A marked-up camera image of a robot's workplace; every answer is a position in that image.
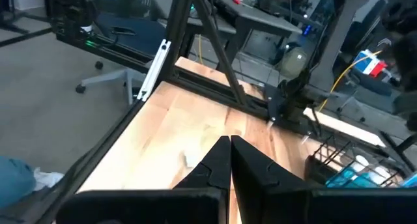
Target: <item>black wire basket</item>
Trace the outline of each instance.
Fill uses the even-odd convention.
[[[381,164],[386,158],[364,152],[353,141],[336,148],[340,134],[327,137],[307,158],[306,181],[329,188],[400,187],[403,178],[399,171]]]

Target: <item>wooden tabletop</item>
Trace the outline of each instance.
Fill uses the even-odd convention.
[[[177,65],[227,84],[219,71],[188,59],[180,58]],[[241,84],[248,94],[262,98],[254,87]],[[79,192],[172,188],[193,169],[186,166],[184,154],[192,152],[201,160],[222,135],[241,136],[300,178],[305,159],[319,147],[312,140],[301,145],[300,135],[162,82]],[[240,223],[233,190],[230,207],[230,223]]]

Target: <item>white bracket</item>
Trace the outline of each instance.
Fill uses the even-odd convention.
[[[165,58],[167,57],[169,47],[171,45],[170,41],[166,39],[162,40],[159,50],[155,55],[155,58],[149,68],[148,74],[142,84],[142,88],[137,95],[137,99],[143,102],[146,102],[151,95],[151,92],[155,86],[155,82],[158,79],[161,68],[164,65]]]

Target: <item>white plastic piece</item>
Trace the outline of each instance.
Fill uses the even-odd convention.
[[[39,191],[44,187],[52,188],[56,183],[64,177],[61,173],[51,172],[51,173],[45,173],[40,171],[40,168],[36,168],[33,171],[33,176],[36,180],[36,186],[33,189],[34,191]]]
[[[368,160],[364,158],[363,156],[357,155],[355,158],[356,158],[356,161],[352,163],[352,168],[356,172],[362,171],[362,169],[365,169],[365,167],[369,165]]]
[[[380,166],[375,168],[375,172],[377,173],[370,173],[370,177],[371,180],[378,185],[381,185],[391,176],[390,173],[388,173],[384,168]]]
[[[166,39],[162,40],[158,52],[156,53],[155,58],[151,64],[151,68],[149,69],[149,72],[142,84],[142,88],[137,95],[138,100],[146,102],[151,95],[151,92],[155,86],[156,79],[158,79],[159,73],[161,72],[162,65],[164,65],[170,45],[170,41],[167,41]]]
[[[195,168],[198,163],[200,163],[199,151],[196,148],[186,149],[184,151],[184,156],[187,168]]]
[[[87,33],[90,33],[93,29],[92,25],[86,26],[86,27],[81,27],[81,28]]]

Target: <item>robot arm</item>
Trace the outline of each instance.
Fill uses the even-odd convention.
[[[394,100],[394,114],[407,120],[407,128],[417,131],[417,0],[395,0],[381,15],[385,29],[397,39],[384,50],[392,56],[401,75],[403,92]]]

